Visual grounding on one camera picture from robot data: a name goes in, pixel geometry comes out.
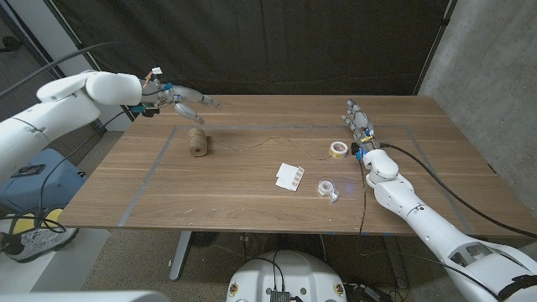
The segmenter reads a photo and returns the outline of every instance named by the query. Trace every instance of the table leg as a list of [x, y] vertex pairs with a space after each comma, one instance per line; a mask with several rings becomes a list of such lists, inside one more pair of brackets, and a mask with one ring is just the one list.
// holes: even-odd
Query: table leg
[[175, 250], [174, 260], [171, 261], [171, 269], [169, 271], [169, 279], [177, 281], [180, 278], [183, 264], [186, 260], [186, 252], [188, 251], [188, 242], [190, 240], [190, 231], [182, 231], [179, 237], [179, 243], [177, 243], [177, 249]]
[[388, 251], [389, 261], [394, 270], [395, 282], [400, 289], [406, 289], [408, 287], [406, 273], [404, 272], [403, 259], [399, 253], [397, 239], [394, 236], [384, 236], [383, 240], [386, 251]]

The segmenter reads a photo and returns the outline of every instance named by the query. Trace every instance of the tape roll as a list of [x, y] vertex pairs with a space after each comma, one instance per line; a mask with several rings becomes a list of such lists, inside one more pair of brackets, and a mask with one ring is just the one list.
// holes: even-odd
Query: tape roll
[[322, 195], [331, 194], [334, 190], [334, 185], [329, 180], [322, 180], [319, 183], [319, 193]]
[[321, 195], [328, 195], [331, 198], [331, 202], [334, 202], [337, 200], [337, 197], [339, 197], [339, 192], [336, 190], [336, 187], [334, 186], [334, 183], [330, 180], [321, 180], [319, 181], [319, 187], [317, 188], [319, 191], [319, 194]]
[[330, 156], [342, 159], [347, 155], [349, 148], [343, 142], [334, 142], [330, 145]]

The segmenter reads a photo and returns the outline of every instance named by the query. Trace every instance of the table top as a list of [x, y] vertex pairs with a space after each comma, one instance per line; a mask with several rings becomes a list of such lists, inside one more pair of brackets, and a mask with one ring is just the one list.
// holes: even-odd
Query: table top
[[[214, 96], [223, 106], [193, 105], [207, 135], [235, 148], [271, 136], [290, 139], [318, 158], [330, 144], [353, 142], [341, 119], [349, 98], [375, 124], [379, 142], [406, 149], [434, 169], [460, 197], [494, 219], [534, 232], [537, 221], [517, 200], [435, 101], [427, 96]], [[237, 152], [209, 138], [209, 151], [189, 153], [196, 125], [166, 107], [138, 117], [60, 215], [67, 227], [178, 229], [219, 232], [414, 234], [382, 208], [363, 182], [357, 160], [315, 160], [282, 139]], [[412, 159], [387, 149], [416, 194], [467, 234], [511, 237], [450, 197]], [[296, 192], [275, 185], [282, 163], [300, 166]], [[320, 196], [320, 180], [340, 191], [335, 203]]]

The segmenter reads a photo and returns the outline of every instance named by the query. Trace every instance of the shoe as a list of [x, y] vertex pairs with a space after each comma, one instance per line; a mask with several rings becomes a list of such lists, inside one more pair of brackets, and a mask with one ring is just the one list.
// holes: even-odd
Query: shoe
[[18, 263], [28, 263], [46, 252], [60, 250], [71, 242], [77, 233], [78, 229], [75, 228], [68, 228], [62, 233], [52, 232], [44, 228], [26, 232], [20, 240], [24, 250], [20, 254], [8, 254], [8, 256]]

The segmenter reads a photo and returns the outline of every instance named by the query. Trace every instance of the black backdrop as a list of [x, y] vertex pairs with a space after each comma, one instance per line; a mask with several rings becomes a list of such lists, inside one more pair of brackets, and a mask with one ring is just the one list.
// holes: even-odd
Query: black backdrop
[[[54, 0], [84, 45], [148, 49], [163, 80], [206, 94], [411, 95], [448, 0]], [[131, 49], [92, 52], [144, 77]]]

